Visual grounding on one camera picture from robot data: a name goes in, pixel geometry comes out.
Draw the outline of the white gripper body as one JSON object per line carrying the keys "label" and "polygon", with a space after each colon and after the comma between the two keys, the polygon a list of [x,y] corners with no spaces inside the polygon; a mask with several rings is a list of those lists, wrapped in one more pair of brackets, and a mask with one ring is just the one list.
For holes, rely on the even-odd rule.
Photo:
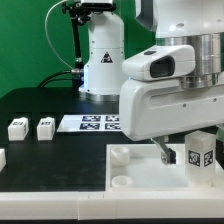
{"label": "white gripper body", "polygon": [[224,123],[224,84],[184,90],[179,79],[124,83],[119,101],[122,132],[133,141]]}

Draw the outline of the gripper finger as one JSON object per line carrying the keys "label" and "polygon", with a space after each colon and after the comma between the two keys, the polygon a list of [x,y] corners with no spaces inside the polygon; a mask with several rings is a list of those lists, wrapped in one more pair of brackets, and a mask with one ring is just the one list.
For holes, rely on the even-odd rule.
{"label": "gripper finger", "polygon": [[161,161],[165,165],[171,165],[176,163],[176,152],[171,148],[167,147],[165,137],[155,137],[152,139],[152,141],[160,149]]}

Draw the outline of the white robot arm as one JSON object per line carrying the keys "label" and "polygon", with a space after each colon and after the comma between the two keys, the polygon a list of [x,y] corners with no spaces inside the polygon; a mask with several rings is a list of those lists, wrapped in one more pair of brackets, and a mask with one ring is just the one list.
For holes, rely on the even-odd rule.
{"label": "white robot arm", "polygon": [[130,58],[113,1],[81,5],[90,12],[90,58],[80,91],[117,100],[128,138],[162,144],[171,134],[224,123],[224,0],[135,0],[136,19],[156,43]]}

